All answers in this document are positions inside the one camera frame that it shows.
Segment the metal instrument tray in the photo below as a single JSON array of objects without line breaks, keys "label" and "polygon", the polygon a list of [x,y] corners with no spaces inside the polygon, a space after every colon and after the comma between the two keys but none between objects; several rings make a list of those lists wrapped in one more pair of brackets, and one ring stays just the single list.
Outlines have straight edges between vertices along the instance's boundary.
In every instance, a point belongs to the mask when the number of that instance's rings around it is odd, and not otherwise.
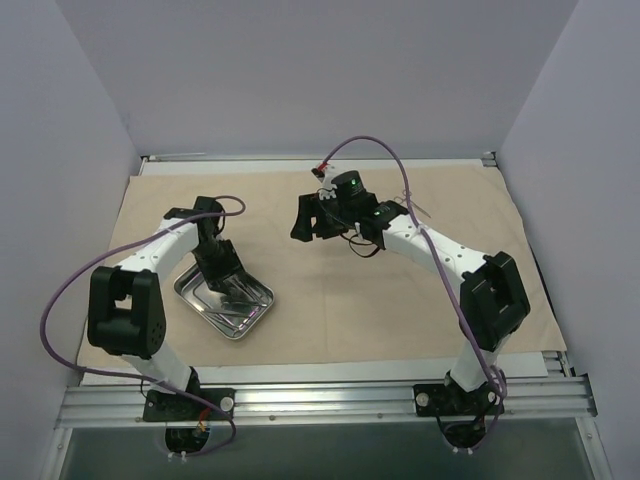
[{"label": "metal instrument tray", "polygon": [[[253,278],[260,284],[257,295],[229,295],[228,289],[225,291],[210,290],[198,266],[194,264],[177,277],[174,281],[173,289],[184,303],[224,338],[231,341],[240,341],[259,323],[275,302],[274,292],[267,285],[261,283],[255,277]],[[255,323],[249,326],[243,323],[244,318],[226,320],[225,318],[209,316],[203,313],[205,308],[241,311],[240,302],[247,299],[262,299],[271,303],[269,309]]]}]

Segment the beige cloth wrap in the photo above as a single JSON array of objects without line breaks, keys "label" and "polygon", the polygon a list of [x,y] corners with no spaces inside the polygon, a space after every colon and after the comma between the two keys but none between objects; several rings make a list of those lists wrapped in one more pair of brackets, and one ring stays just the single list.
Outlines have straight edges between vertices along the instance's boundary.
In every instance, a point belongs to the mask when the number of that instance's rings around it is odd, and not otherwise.
[{"label": "beige cloth wrap", "polygon": [[[478,251],[511,255],[531,311],[508,340],[509,353],[564,350],[525,237],[521,216],[494,168],[439,166],[366,170],[366,189],[381,200],[409,190],[430,218],[419,217]],[[167,339],[195,367],[409,360],[454,357],[463,345],[438,275],[388,252],[363,259],[341,238],[302,243],[290,237],[298,197],[317,190],[308,172],[142,176],[130,181],[111,243],[152,234],[173,207],[200,196],[229,195],[246,211],[226,223],[245,268],[269,286],[272,308],[240,341],[224,338],[163,285]]]}]

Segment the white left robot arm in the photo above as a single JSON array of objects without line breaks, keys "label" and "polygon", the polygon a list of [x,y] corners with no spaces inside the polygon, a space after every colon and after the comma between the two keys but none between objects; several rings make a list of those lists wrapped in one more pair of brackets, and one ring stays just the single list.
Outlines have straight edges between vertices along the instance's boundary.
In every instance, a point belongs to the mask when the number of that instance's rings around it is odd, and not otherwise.
[{"label": "white left robot arm", "polygon": [[249,278],[231,240],[222,236],[230,214],[229,195],[199,196],[192,208],[173,207],[141,248],[118,264],[96,268],[90,277],[87,338],[91,346],[118,356],[156,388],[179,419],[194,417],[202,405],[197,372],[166,340],[162,284],[191,254],[207,289],[218,294],[228,316],[249,299]]}]

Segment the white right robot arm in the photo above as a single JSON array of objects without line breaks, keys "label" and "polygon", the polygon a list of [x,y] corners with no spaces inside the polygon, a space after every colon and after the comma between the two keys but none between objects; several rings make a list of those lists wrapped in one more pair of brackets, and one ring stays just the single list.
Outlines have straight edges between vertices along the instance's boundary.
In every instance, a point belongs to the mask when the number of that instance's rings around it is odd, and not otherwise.
[{"label": "white right robot arm", "polygon": [[486,384],[504,394],[497,357],[531,311],[514,258],[470,249],[418,221],[404,205],[379,202],[372,193],[351,202],[322,190],[298,197],[293,239],[309,242],[349,231],[440,276],[465,337],[443,390],[447,406],[469,411]]}]

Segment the steel surgical scissors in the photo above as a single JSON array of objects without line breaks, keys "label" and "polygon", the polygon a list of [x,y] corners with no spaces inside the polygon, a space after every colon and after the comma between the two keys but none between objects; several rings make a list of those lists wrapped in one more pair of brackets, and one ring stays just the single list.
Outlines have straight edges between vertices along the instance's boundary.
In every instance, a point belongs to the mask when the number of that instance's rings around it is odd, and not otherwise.
[{"label": "steel surgical scissors", "polygon": [[247,326],[255,323],[271,306],[269,301],[247,299],[240,302],[240,310]]}]

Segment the steel tweezers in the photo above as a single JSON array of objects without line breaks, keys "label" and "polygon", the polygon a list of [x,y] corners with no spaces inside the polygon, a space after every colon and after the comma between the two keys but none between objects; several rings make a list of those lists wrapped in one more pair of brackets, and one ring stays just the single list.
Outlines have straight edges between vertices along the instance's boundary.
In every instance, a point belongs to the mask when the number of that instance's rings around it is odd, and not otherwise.
[{"label": "steel tweezers", "polygon": [[228,309],[211,309],[211,308],[205,308],[203,310],[203,313],[209,316],[218,316],[220,318],[225,318],[226,320],[229,320],[230,318],[247,318],[248,315],[242,311],[236,311],[236,310],[228,310]]}]

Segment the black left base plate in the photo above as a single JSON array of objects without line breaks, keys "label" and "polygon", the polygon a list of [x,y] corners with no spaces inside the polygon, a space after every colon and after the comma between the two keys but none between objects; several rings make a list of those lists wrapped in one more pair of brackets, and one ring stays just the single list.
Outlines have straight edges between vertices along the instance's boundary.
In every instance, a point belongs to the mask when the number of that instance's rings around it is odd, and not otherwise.
[{"label": "black left base plate", "polygon": [[[203,388],[199,396],[215,405],[207,420],[224,420],[233,416],[236,390],[232,388]],[[201,402],[191,400],[183,395],[149,390],[142,419],[145,422],[187,422],[202,419],[201,414],[207,406]]]}]

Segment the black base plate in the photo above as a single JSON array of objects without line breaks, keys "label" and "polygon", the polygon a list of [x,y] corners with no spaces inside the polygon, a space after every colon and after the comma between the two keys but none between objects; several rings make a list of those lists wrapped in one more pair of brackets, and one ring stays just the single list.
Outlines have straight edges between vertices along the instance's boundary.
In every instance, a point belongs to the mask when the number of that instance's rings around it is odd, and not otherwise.
[{"label": "black base plate", "polygon": [[502,414],[504,406],[488,384],[465,392],[457,384],[415,384],[414,405],[419,417],[476,417]]},{"label": "black base plate", "polygon": [[[199,396],[215,405],[207,420],[224,420],[233,416],[236,390],[232,388],[203,388]],[[183,395],[149,390],[142,419],[145,422],[187,422],[202,419],[201,414],[207,406],[201,402],[191,400]]]}]

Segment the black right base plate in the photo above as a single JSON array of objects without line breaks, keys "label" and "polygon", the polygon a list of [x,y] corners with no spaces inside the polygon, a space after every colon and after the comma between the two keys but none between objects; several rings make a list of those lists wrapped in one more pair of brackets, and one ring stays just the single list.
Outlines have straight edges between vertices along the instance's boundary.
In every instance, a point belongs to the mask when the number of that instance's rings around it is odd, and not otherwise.
[{"label": "black right base plate", "polygon": [[476,417],[502,414],[504,406],[488,384],[465,392],[457,384],[415,384],[414,405],[419,417]]}]

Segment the aluminium mounting rail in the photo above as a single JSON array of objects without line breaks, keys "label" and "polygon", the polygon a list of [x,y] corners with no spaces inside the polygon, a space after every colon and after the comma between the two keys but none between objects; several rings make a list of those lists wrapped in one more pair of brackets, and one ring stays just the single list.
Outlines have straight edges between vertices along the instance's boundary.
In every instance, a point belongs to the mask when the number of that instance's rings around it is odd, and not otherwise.
[{"label": "aluminium mounting rail", "polygon": [[[234,422],[263,425],[328,425],[425,422],[416,414],[408,382],[237,385]],[[514,380],[503,420],[594,417],[597,407],[584,378]],[[147,427],[135,386],[83,386],[64,396],[60,428]]]}]

